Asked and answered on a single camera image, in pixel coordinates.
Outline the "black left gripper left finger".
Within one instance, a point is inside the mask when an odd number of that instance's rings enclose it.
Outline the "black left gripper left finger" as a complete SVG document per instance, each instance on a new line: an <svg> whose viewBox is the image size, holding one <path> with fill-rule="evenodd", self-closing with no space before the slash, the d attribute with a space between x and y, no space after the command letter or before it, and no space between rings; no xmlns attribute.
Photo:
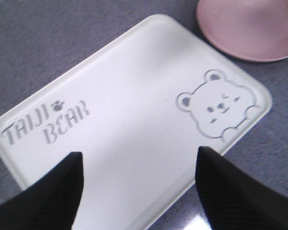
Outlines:
<svg viewBox="0 0 288 230"><path fill-rule="evenodd" d="M0 205L0 230L72 229L83 187L83 155L71 152L35 184Z"/></svg>

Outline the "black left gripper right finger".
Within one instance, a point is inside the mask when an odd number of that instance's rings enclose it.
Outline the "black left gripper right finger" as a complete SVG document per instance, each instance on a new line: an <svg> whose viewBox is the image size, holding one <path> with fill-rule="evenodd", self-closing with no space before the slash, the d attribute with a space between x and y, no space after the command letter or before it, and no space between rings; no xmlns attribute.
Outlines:
<svg viewBox="0 0 288 230"><path fill-rule="evenodd" d="M198 149L196 188L214 230L288 230L288 197L210 147Z"/></svg>

